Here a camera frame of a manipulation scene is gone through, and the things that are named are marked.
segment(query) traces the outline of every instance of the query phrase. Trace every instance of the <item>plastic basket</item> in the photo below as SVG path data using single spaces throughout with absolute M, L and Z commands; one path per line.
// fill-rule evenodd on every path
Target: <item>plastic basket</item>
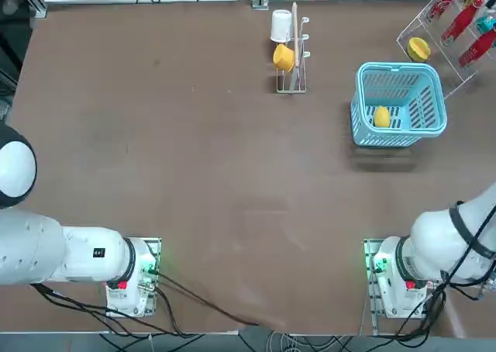
M 374 126 L 378 106 L 391 114 L 388 128 Z M 408 147 L 446 128 L 437 72 L 427 64 L 366 63 L 356 73 L 351 103 L 353 140 L 367 147 Z

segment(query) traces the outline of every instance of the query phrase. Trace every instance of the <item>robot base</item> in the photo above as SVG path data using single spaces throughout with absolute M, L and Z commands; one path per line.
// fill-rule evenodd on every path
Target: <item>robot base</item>
M 393 314 L 393 308 L 394 306 L 390 305 L 387 308 L 384 307 L 384 302 L 383 302 L 383 296 L 386 299 L 391 299 L 391 290 L 389 287 L 389 284 L 387 284 L 387 288 L 384 288 L 384 290 L 381 288 L 379 285 L 378 278 L 376 277 L 376 274 L 373 272 L 374 270 L 374 258 L 375 255 L 381 250 L 381 245 L 384 242 L 382 239 L 374 239 L 374 238 L 368 238 L 363 240 L 363 252 L 365 254 L 365 266 L 367 269 L 367 293 L 368 293 L 368 302 L 370 302 L 370 318 L 371 318 L 371 324 L 372 324 L 372 333 L 373 335 L 379 335 L 380 332 L 380 321 L 384 317 L 393 317 L 393 318 L 403 318 L 408 317 L 410 314 L 411 310 L 409 312 L 400 312 L 398 313 L 398 310 L 395 309 L 396 315 Z M 412 315 L 412 318 L 414 319 L 420 319 L 423 318 L 424 314 L 422 312 L 422 309 L 419 310 L 418 315 Z
M 153 316 L 157 310 L 158 277 L 150 274 L 149 269 L 157 270 L 160 265 L 161 238 L 129 237 L 135 251 L 135 269 L 125 287 L 113 289 L 105 286 L 107 307 L 132 317 Z M 122 317 L 107 312 L 111 317 Z
M 383 241 L 372 260 L 372 269 L 381 290 L 386 317 L 406 319 L 425 300 L 427 286 L 410 288 L 399 274 L 395 254 L 399 240 L 399 237 L 388 237 Z M 422 318 L 422 307 L 415 310 L 411 318 Z

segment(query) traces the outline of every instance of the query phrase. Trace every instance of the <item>black strap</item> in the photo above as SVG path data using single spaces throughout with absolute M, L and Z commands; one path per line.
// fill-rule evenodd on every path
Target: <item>black strap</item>
M 119 279 L 114 281 L 107 281 L 107 286 L 113 289 L 116 289 L 118 287 L 119 282 L 129 281 L 129 279 L 131 279 L 131 275 L 134 271 L 134 265 L 136 264 L 136 251 L 134 250 L 133 243 L 128 237 L 123 237 L 122 239 L 124 240 L 124 242 L 127 243 L 127 247 L 129 248 L 129 264 L 126 271 Z
M 461 204 L 463 204 L 463 202 L 458 201 L 455 206 L 449 209 L 449 217 L 451 218 L 453 225 L 455 226 L 456 230 L 461 235 L 465 243 L 467 245 L 470 245 L 472 240 L 474 239 L 474 235 L 468 230 L 460 215 L 460 211 L 458 211 L 458 206 Z M 489 250 L 482 243 L 480 243 L 479 240 L 475 240 L 471 247 L 473 251 L 475 251 L 482 257 L 485 257 L 486 259 L 493 260 L 496 256 L 496 253 L 493 250 Z

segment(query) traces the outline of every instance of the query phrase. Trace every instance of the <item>red bottle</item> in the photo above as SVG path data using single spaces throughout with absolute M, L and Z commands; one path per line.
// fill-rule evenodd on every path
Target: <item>red bottle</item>
M 425 15 L 428 22 L 439 20 L 439 17 L 446 11 L 452 0 L 435 0 L 431 9 Z
M 460 56 L 460 59 L 458 59 L 460 66 L 465 68 L 468 67 L 470 63 L 479 60 L 479 58 L 492 47 L 494 40 L 496 40 L 496 26 L 480 36 L 479 39 L 476 40 L 462 56 Z
M 484 0 L 475 0 L 472 5 L 466 7 L 453 20 L 451 25 L 441 35 L 441 43 L 448 47 L 461 33 L 470 25 L 477 10 L 484 4 Z

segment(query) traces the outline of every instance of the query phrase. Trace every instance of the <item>yellow cup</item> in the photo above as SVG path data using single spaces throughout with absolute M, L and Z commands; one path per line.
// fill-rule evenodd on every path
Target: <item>yellow cup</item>
M 272 60 L 277 69 L 290 71 L 295 65 L 295 52 L 284 44 L 278 44 Z

